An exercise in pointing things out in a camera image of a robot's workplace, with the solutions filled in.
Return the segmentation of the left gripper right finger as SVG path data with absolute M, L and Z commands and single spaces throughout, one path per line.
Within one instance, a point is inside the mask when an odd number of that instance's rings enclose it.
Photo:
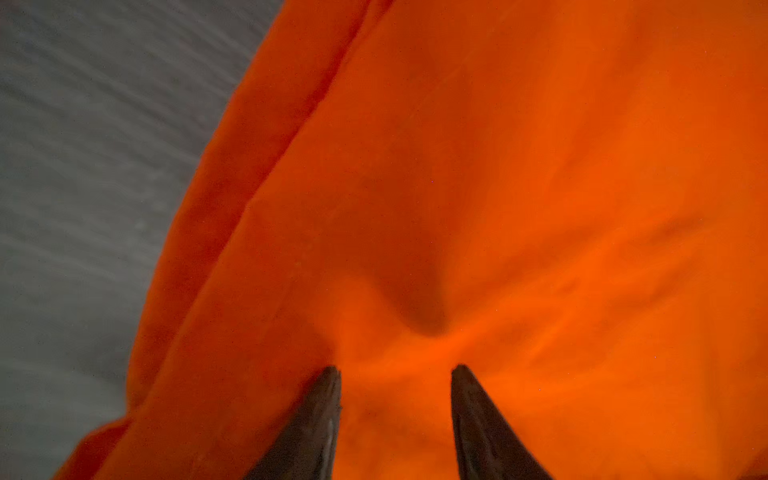
M 451 415 L 460 479 L 552 479 L 466 365 L 451 373 Z

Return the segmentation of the orange shorts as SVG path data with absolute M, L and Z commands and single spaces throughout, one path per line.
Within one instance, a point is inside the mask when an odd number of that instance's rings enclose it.
M 469 366 L 563 479 L 767 475 L 763 1 L 288 1 L 61 479 L 452 479 Z

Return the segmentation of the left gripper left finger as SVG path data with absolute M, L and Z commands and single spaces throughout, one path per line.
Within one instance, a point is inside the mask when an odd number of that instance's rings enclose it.
M 341 417 L 341 372 L 328 366 L 317 376 L 290 421 L 245 478 L 329 480 Z

